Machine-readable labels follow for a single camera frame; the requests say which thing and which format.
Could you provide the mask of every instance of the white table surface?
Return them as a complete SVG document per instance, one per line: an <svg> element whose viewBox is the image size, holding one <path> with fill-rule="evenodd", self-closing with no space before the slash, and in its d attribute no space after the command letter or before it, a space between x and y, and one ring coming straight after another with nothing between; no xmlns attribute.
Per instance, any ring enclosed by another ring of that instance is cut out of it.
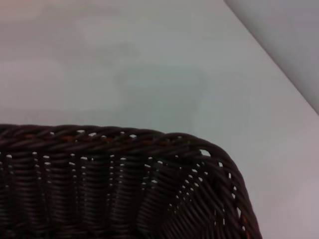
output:
<svg viewBox="0 0 319 239"><path fill-rule="evenodd" d="M221 0L2 0L0 122L188 132L264 239L319 238L319 118Z"/></svg>

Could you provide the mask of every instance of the wicker basket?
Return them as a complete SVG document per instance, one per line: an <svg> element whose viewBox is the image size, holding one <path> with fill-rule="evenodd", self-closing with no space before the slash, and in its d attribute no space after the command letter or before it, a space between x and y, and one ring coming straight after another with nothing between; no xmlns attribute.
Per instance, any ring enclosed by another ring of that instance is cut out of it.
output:
<svg viewBox="0 0 319 239"><path fill-rule="evenodd" d="M261 239L243 178L203 139L0 125L1 239Z"/></svg>

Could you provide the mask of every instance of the dark brown wicker basket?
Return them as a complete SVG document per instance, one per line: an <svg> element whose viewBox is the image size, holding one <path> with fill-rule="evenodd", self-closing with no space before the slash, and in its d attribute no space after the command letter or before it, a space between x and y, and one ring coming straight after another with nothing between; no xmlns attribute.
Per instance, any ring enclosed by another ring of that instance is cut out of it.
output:
<svg viewBox="0 0 319 239"><path fill-rule="evenodd" d="M0 125L1 239L261 239L243 178L203 139Z"/></svg>

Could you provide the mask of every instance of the woven basket wall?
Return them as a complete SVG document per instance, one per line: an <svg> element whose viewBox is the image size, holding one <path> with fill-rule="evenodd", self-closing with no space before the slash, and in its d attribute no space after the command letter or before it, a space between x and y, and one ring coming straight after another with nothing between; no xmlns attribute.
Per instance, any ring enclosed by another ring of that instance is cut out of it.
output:
<svg viewBox="0 0 319 239"><path fill-rule="evenodd" d="M261 239L243 178L203 139L0 125L0 239Z"/></svg>

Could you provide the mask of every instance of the white wall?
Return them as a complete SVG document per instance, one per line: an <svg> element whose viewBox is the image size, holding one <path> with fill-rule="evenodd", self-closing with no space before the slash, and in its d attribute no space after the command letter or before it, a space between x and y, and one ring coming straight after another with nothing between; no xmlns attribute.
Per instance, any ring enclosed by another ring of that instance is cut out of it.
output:
<svg viewBox="0 0 319 239"><path fill-rule="evenodd" d="M319 113L319 1L226 2Z"/></svg>
<svg viewBox="0 0 319 239"><path fill-rule="evenodd" d="M222 1L2 0L0 16L0 122L195 134L234 158L264 239L319 238L319 118Z"/></svg>

